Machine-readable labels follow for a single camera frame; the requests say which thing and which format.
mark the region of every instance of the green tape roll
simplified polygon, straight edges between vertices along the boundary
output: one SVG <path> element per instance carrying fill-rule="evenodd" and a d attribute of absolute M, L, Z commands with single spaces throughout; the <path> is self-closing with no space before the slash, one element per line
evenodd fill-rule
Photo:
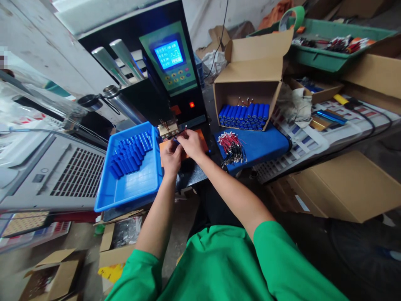
<path fill-rule="evenodd" d="M 279 23 L 279 31 L 286 31 L 289 29 L 287 26 L 288 19 L 291 17 L 292 12 L 295 13 L 294 32 L 302 25 L 305 19 L 305 9 L 303 6 L 295 6 L 285 12 Z"/>

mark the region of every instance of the spot welding machine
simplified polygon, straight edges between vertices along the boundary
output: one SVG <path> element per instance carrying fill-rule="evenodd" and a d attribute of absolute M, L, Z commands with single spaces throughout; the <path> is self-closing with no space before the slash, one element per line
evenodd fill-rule
<path fill-rule="evenodd" d="M 116 40 L 122 40 L 132 54 L 132 64 L 140 70 L 140 78 L 133 66 L 122 63 L 122 57 L 115 53 Z M 148 121 L 159 126 L 161 136 L 170 137 L 185 125 L 191 128 L 206 121 L 181 0 L 161 1 L 131 12 L 83 34 L 79 42 L 90 53 L 103 47 L 110 54 L 121 69 L 118 73 L 105 69 L 122 84 L 121 94 Z M 128 79 L 129 84 L 124 85 L 121 77 Z"/>

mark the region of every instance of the silver pipe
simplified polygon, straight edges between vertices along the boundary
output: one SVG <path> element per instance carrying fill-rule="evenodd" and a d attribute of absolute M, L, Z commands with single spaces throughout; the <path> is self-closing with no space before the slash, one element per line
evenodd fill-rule
<path fill-rule="evenodd" d="M 131 69 L 132 74 L 137 79 L 137 81 L 144 80 L 145 77 L 142 74 L 141 69 L 139 69 L 136 61 L 132 57 L 131 52 L 128 50 L 127 46 L 124 44 L 122 39 L 112 41 L 110 47 L 116 53 L 116 55 L 121 59 L 121 61 Z"/>
<path fill-rule="evenodd" d="M 104 47 L 98 47 L 92 51 L 93 56 L 98 60 L 100 64 L 112 75 L 114 75 L 117 80 L 123 86 L 130 86 L 131 83 L 127 79 L 127 77 L 122 73 L 121 69 L 117 66 L 115 60 L 113 60 L 112 56 L 107 52 Z"/>
<path fill-rule="evenodd" d="M 107 99 L 128 119 L 136 125 L 146 122 L 146 118 L 125 98 L 124 95 L 114 85 L 107 86 L 103 89 L 103 93 Z"/>

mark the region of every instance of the green plastic crate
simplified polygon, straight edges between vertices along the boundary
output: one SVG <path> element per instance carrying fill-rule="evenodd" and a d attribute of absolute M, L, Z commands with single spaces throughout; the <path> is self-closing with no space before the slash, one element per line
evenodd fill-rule
<path fill-rule="evenodd" d="M 290 18 L 288 26 L 293 25 L 295 18 Z M 302 26 L 305 26 L 305 32 L 297 37 L 305 37 L 308 39 L 324 39 L 332 40 L 336 37 L 345 37 L 349 34 L 352 37 L 369 38 L 370 40 L 379 41 L 393 36 L 397 31 L 390 31 L 381 28 L 365 27 L 351 24 L 339 24 L 330 21 L 305 19 Z M 273 31 L 277 31 L 279 22 L 273 24 L 271 27 L 255 31 L 249 36 L 260 36 Z M 296 62 L 311 66 L 327 72 L 341 74 L 347 71 L 351 64 L 361 55 L 365 50 L 361 49 L 352 54 L 343 54 L 329 50 L 291 45 L 289 55 L 291 59 Z"/>

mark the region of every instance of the blue mat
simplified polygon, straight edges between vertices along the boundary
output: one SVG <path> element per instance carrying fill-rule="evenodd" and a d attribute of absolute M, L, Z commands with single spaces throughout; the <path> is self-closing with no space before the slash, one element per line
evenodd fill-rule
<path fill-rule="evenodd" d="M 238 138 L 242 140 L 246 158 L 248 159 L 248 162 L 227 165 L 227 169 L 231 175 L 235 175 L 241 169 L 250 168 L 253 165 L 281 157 L 288 151 L 290 145 L 288 139 L 271 122 L 267 125 L 267 129 L 264 132 L 228 128 L 222 132 L 214 133 L 216 142 L 223 132 L 238 134 Z M 218 148 L 222 157 L 225 158 L 226 153 L 224 149 L 221 145 L 218 145 Z"/>

